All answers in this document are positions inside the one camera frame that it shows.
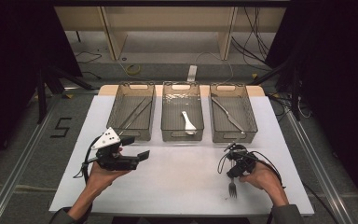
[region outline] fork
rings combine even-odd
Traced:
[[[237,187],[235,186],[234,183],[234,178],[230,178],[231,182],[228,184],[228,192],[229,192],[229,196],[231,198],[237,198]]]

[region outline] spoon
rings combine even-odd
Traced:
[[[188,119],[187,113],[182,111],[183,117],[185,118],[185,130],[187,134],[196,134],[197,128]]]

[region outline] metal utensil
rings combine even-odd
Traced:
[[[187,112],[182,111],[183,117],[185,118],[185,131],[187,134],[196,134],[196,126],[194,126],[187,116]]]
[[[222,106],[220,105],[220,103],[214,98],[214,97],[211,97],[211,99],[220,107],[222,108],[223,111],[225,111],[227,117],[228,117],[228,120],[234,124],[235,127],[237,127],[242,133],[245,132],[245,130],[242,128],[242,126],[234,119],[234,117],[232,117],[230,115],[230,113],[228,113],[228,111]]]
[[[144,110],[145,110],[150,104],[152,104],[152,102],[153,102],[153,100],[149,101],[144,107],[142,107],[142,109],[141,109],[139,112],[135,113],[133,119],[130,121],[129,124],[127,124],[126,127],[124,127],[124,129],[126,130],[128,127],[130,127],[130,125],[131,125],[136,119],[138,119],[138,117],[142,114],[142,112],[144,112]],[[121,136],[124,132],[125,132],[125,131],[122,131],[121,133],[118,134],[118,136]]]
[[[228,184],[228,193],[231,198],[237,198],[237,187],[234,183],[234,178],[230,178],[231,182]]]
[[[144,97],[144,99],[142,99],[142,101],[132,110],[132,112],[127,116],[127,118],[120,124],[120,126],[118,126],[119,129],[122,129],[124,127],[124,125],[126,125],[126,123],[130,120],[132,115],[136,112],[136,110],[139,108],[139,106],[141,106],[141,104],[144,102],[145,99],[146,99],[146,97]]]

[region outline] white tabletop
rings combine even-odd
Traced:
[[[71,159],[49,211],[72,206],[85,186],[83,178],[73,178],[80,169],[91,142],[104,131],[114,96],[95,96]],[[314,214],[268,97],[250,97],[258,127],[248,150],[263,153],[277,167],[286,186],[289,202],[303,216]],[[228,195],[229,162],[217,173],[227,144],[212,142],[209,101],[201,97],[204,132],[199,142],[163,142],[161,96],[157,97],[152,139],[124,147],[123,155],[135,156],[150,150],[150,157],[138,169],[117,179],[93,204],[92,212],[116,216],[162,217],[249,217],[269,214],[272,202],[267,193],[236,179],[237,198]]]

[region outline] gray plastic tray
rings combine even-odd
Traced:
[[[210,94],[213,142],[251,143],[257,133],[257,125],[245,84],[212,84]],[[243,132],[229,120],[227,113],[212,97],[238,122]]]
[[[112,127],[119,136],[134,136],[135,141],[149,141],[155,102],[153,83],[120,83],[106,128]]]
[[[195,134],[186,131],[182,111],[187,113],[190,122],[196,127]],[[201,141],[203,129],[199,83],[164,82],[161,117],[163,141]]]

